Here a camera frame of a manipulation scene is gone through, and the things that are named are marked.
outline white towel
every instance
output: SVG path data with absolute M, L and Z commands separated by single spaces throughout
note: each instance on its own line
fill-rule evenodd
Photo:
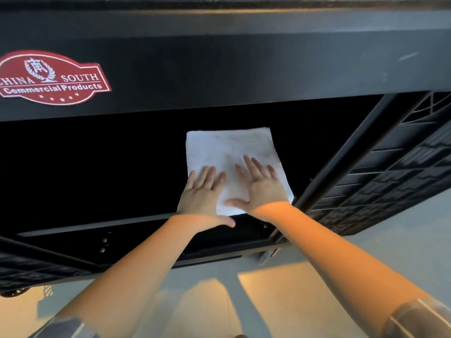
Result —
M 260 161 L 264 166 L 273 166 L 282 181 L 288 200 L 293 201 L 293 192 L 286 180 L 285 172 L 277 156 L 269 128 L 248 130 L 189 131 L 186 134 L 186 162 L 199 176 L 203 166 L 216 166 L 217 174 L 225 171 L 227 179 L 217 204 L 217 214 L 233 216 L 245 213 L 243 210 L 225 206 L 230 198 L 249 200 L 247 189 L 241 183 L 235 164 L 247 170 L 243 155 Z

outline red logo label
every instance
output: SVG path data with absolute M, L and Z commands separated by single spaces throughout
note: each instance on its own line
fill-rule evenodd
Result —
M 49 105 L 73 105 L 111 91 L 99 64 L 80 64 L 44 51 L 15 51 L 0 58 L 0 95 Z

